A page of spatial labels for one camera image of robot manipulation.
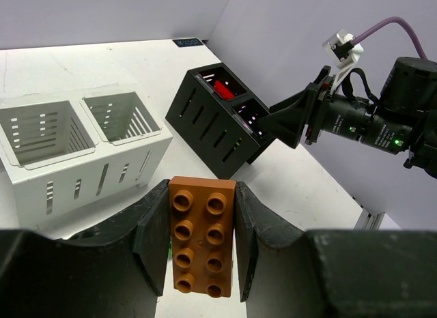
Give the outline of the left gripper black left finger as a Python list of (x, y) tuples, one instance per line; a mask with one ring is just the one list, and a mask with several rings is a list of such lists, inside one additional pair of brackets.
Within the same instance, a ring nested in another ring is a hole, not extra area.
[(169, 180), (63, 240), (1, 232), (2, 317), (153, 317), (170, 244)]

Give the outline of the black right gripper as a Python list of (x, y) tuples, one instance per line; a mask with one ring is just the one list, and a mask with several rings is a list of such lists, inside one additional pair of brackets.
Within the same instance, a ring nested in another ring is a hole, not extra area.
[(298, 146), (306, 122), (308, 145), (327, 132), (393, 155), (409, 148), (414, 126), (411, 118), (383, 107), (377, 100), (330, 94), (333, 77), (329, 73), (330, 66), (324, 66), (315, 79), (317, 95), (304, 89), (271, 106), (267, 116), (255, 125), (290, 148)]

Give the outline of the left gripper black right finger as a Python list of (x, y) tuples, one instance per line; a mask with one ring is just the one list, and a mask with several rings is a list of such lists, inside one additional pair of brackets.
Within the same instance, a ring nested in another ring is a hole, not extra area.
[(244, 183), (234, 197), (248, 317), (435, 317), (433, 231), (302, 231)]

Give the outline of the red and lime brick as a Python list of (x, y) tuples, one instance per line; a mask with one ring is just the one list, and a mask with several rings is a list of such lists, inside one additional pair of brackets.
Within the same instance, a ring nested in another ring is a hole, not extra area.
[(223, 84), (221, 81), (216, 80), (213, 86), (215, 92), (224, 100), (228, 101), (234, 99), (236, 94), (230, 90), (226, 84)]

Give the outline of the orange 2x4 brick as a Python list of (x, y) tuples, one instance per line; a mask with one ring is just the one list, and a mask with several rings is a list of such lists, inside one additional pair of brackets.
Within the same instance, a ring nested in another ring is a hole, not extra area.
[(234, 180), (170, 180), (173, 284), (178, 291), (231, 296), (235, 190)]

